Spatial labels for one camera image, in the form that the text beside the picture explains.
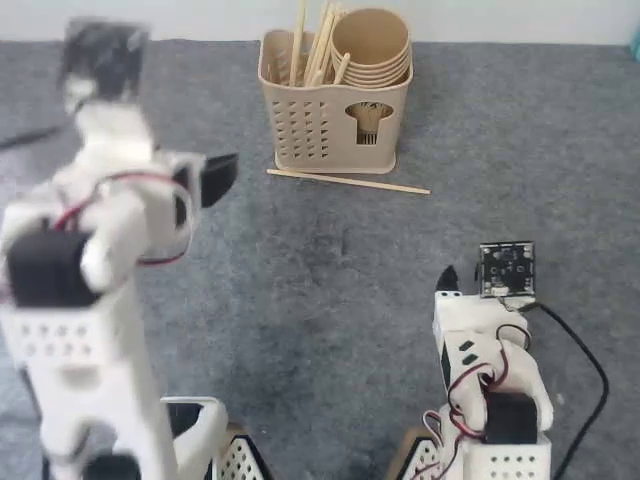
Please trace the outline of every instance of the circuit board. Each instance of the circuit board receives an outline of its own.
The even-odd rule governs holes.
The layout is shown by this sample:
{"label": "circuit board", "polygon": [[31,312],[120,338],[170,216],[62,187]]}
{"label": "circuit board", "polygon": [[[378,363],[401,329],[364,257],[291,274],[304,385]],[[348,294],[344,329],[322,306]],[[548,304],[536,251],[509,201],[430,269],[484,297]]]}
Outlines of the circuit board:
{"label": "circuit board", "polygon": [[477,272],[481,297],[534,296],[533,242],[483,243]]}

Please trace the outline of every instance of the stack of paper cups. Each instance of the stack of paper cups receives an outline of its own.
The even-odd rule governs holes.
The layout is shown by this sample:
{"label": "stack of paper cups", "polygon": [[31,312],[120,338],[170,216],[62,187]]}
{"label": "stack of paper cups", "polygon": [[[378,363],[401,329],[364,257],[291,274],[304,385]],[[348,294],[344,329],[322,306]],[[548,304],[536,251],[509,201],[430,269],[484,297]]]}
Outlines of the stack of paper cups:
{"label": "stack of paper cups", "polygon": [[351,58],[342,83],[367,89],[402,83],[412,61],[409,29],[388,10],[355,10],[336,24],[331,36],[336,71],[347,53]]}

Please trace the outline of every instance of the perforated basket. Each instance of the perforated basket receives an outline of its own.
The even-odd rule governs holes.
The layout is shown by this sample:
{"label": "perforated basket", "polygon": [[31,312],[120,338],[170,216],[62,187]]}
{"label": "perforated basket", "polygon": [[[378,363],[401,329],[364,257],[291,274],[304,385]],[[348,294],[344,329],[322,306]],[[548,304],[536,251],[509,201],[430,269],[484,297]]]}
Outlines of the perforated basket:
{"label": "perforated basket", "polygon": [[[305,33],[303,52],[313,42]],[[258,77],[271,121],[276,165],[283,170],[316,173],[386,173],[396,163],[395,149],[413,66],[404,81],[382,89],[346,85],[289,87],[293,33],[274,30],[262,41]],[[303,53],[299,75],[304,71]],[[391,114],[377,131],[363,134],[349,115],[354,105],[384,104]]]}

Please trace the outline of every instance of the perforated plastic part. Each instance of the perforated plastic part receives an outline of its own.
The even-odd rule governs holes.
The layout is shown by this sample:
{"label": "perforated plastic part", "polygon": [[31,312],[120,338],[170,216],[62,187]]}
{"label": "perforated plastic part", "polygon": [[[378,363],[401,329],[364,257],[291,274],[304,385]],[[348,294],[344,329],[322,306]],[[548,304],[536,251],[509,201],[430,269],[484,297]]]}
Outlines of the perforated plastic part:
{"label": "perforated plastic part", "polygon": [[469,445],[464,480],[549,480],[551,443],[541,435],[537,445]]}
{"label": "perforated plastic part", "polygon": [[133,290],[121,288],[90,309],[0,308],[7,344],[20,362],[48,366],[104,365],[142,338],[127,308],[135,311]]}
{"label": "perforated plastic part", "polygon": [[440,453],[432,440],[422,440],[418,443],[413,456],[407,465],[402,480],[431,480],[442,471],[439,465]]}
{"label": "perforated plastic part", "polygon": [[220,462],[218,480],[264,480],[247,440],[237,437],[231,442]]}

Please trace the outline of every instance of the black cable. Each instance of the black cable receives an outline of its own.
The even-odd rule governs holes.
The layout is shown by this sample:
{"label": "black cable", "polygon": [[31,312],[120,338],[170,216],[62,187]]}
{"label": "black cable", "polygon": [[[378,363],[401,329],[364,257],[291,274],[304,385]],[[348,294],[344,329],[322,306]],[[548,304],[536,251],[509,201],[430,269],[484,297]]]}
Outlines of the black cable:
{"label": "black cable", "polygon": [[40,471],[42,480],[51,480],[51,463],[46,455],[42,456],[42,470]]}
{"label": "black cable", "polygon": [[[78,102],[76,107],[71,112],[71,118],[75,117],[80,109],[85,106],[87,100],[83,100]],[[34,128],[33,130],[29,130],[28,132],[19,133],[14,135],[13,137],[5,138],[0,140],[0,152],[5,150],[11,150],[12,148],[17,147],[26,147],[27,145],[31,145],[32,143],[42,142],[43,140],[48,140],[51,137],[55,137],[60,133],[64,132],[70,125],[71,121],[66,121],[61,123],[60,125],[54,125],[51,127],[44,128]]]}
{"label": "black cable", "polygon": [[36,143],[36,142],[41,142],[55,135],[58,135],[66,127],[67,127],[67,124],[65,123],[64,125],[55,125],[53,127],[38,128],[35,130],[31,130],[29,132],[20,133],[10,138],[6,138],[0,141],[0,152],[4,150],[11,150],[12,148],[16,148],[16,147],[31,145],[32,143]]}
{"label": "black cable", "polygon": [[569,463],[571,463],[571,460],[573,460],[573,457],[576,451],[578,450],[580,443],[582,443],[582,440],[586,436],[589,428],[591,428],[591,425],[593,425],[596,419],[600,416],[600,413],[602,413],[602,410],[604,409],[604,406],[607,403],[607,399],[609,398],[609,378],[607,377],[607,374],[604,371],[604,368],[602,368],[602,365],[600,365],[600,362],[598,361],[598,359],[595,357],[593,353],[591,353],[591,350],[589,350],[589,347],[585,345],[585,343],[578,336],[578,334],[573,331],[573,329],[567,324],[567,322],[565,322],[562,319],[562,317],[560,317],[560,315],[558,315],[556,312],[551,310],[544,303],[540,303],[540,302],[530,303],[528,305],[525,305],[519,311],[528,312],[530,310],[533,310],[536,307],[542,310],[543,312],[545,312],[551,318],[553,318],[562,327],[562,329],[565,332],[567,332],[567,334],[569,334],[569,336],[573,339],[573,341],[576,342],[576,344],[587,356],[587,358],[589,359],[593,367],[598,372],[598,375],[600,376],[600,380],[602,381],[602,394],[600,395],[600,400],[598,401],[598,404],[596,405],[591,415],[589,415],[589,418],[587,418],[587,421],[584,422],[584,424],[582,425],[582,428],[580,428],[580,430],[578,431],[578,434],[575,436],[575,438],[569,445],[569,448],[567,449],[567,453],[565,454],[564,458],[562,459],[562,462],[560,463],[560,466],[558,467],[558,469],[556,470],[556,473],[553,476],[553,480],[560,480],[564,475],[565,471],[567,470]]}

